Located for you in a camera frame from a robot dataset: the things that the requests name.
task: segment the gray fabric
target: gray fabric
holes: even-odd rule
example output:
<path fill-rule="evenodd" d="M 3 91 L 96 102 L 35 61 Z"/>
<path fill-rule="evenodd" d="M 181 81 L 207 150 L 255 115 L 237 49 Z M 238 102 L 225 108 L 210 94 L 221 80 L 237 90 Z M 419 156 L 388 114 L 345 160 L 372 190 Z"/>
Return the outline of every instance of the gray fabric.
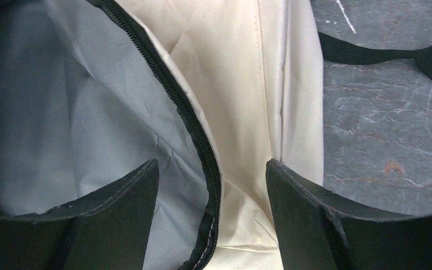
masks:
<path fill-rule="evenodd" d="M 41 213 L 156 158 L 144 269 L 178 268 L 195 246 L 208 192 L 176 106 L 101 10 L 46 2 L 59 36 L 40 1 L 0 15 L 0 209 Z"/>

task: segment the brown stain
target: brown stain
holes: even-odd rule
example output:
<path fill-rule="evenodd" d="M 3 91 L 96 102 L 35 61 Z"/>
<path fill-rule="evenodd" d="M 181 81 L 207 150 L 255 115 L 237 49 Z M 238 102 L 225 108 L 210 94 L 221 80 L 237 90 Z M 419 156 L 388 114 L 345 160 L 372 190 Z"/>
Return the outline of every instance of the brown stain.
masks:
<path fill-rule="evenodd" d="M 387 174 L 389 172 L 405 174 L 403 167 L 400 164 L 398 164 L 394 161 L 391 161 L 391 160 L 386 163 L 386 166 L 385 166 L 385 169 L 383 170 L 383 172 L 385 174 Z"/>

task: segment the zipper teeth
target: zipper teeth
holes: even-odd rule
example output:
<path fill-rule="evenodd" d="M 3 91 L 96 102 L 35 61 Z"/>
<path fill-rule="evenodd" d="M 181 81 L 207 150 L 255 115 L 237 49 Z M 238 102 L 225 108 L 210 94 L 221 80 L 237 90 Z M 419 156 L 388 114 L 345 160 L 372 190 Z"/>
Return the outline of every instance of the zipper teeth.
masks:
<path fill-rule="evenodd" d="M 186 127 L 190 135 L 192 134 L 194 135 L 191 137 L 193 137 L 193 139 L 196 139 L 197 145 L 199 146 L 200 151 L 206 161 L 207 170 L 209 174 L 208 177 L 212 179 L 212 181 L 210 182 L 215 195 L 215 213 L 214 213 L 213 224 L 211 225 L 212 229 L 210 230 L 208 236 L 209 238 L 208 244 L 211 243 L 209 254 L 204 259 L 203 264 L 200 264 L 200 262 L 203 261 L 203 257 L 205 256 L 205 252 L 203 252 L 200 261 L 198 261 L 193 268 L 194 270 L 201 270 L 204 267 L 206 267 L 206 265 L 208 265 L 209 259 L 214 254 L 217 239 L 218 239 L 218 232 L 219 232 L 219 208 L 221 206 L 221 195 L 219 191 L 220 188 L 218 188 L 219 185 L 217 185 L 215 181 L 219 176 L 219 171 L 217 169 L 218 167 L 217 164 L 215 163 L 215 160 L 211 158 L 212 156 L 214 156 L 214 154 L 211 151 L 211 146 L 205 140 L 206 137 L 204 135 L 204 132 L 200 128 L 198 128 L 197 124 L 194 123 L 194 121 L 192 120 L 194 117 L 188 112 L 186 105 L 182 102 L 178 93 L 171 86 L 171 84 L 169 83 L 168 79 L 166 78 L 161 68 L 158 66 L 158 64 L 153 59 L 153 57 L 145 49 L 143 43 L 138 38 L 137 34 L 133 30 L 130 23 L 128 23 L 125 18 L 122 18 L 120 12 L 115 8 L 114 5 L 117 4 L 114 3 L 113 0 L 112 2 L 106 0 L 96 0 L 96 1 L 92 0 L 91 2 L 98 2 L 104 9 L 106 9 L 112 15 L 112 17 L 118 22 L 119 26 L 128 34 L 132 42 L 137 47 L 138 51 L 141 53 L 141 55 L 147 62 L 150 69 L 153 71 L 154 76 L 162 84 L 163 88 L 166 90 L 170 99 L 175 103 L 177 107 L 177 111 L 183 120 L 184 126 Z"/>

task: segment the beige fabric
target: beige fabric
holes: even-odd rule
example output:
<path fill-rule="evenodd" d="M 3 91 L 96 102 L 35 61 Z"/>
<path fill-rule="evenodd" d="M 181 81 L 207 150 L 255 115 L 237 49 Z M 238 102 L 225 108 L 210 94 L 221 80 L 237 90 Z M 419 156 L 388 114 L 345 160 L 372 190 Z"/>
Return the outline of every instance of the beige fabric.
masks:
<path fill-rule="evenodd" d="M 282 269 L 266 162 L 322 183 L 322 55 L 309 0 L 117 2 L 169 52 L 214 138 L 224 191 L 206 269 Z"/>

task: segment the scratched surface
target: scratched surface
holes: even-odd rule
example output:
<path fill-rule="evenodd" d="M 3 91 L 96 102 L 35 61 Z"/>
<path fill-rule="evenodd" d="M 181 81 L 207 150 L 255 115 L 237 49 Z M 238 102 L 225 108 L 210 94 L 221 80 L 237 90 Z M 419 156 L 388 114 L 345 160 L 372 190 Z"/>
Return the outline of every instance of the scratched surface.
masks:
<path fill-rule="evenodd" d="M 312 6 L 320 31 L 360 46 L 432 44 L 432 0 L 313 0 Z M 409 60 L 326 62 L 324 81 L 324 186 L 393 212 L 432 212 L 432 82 Z"/>

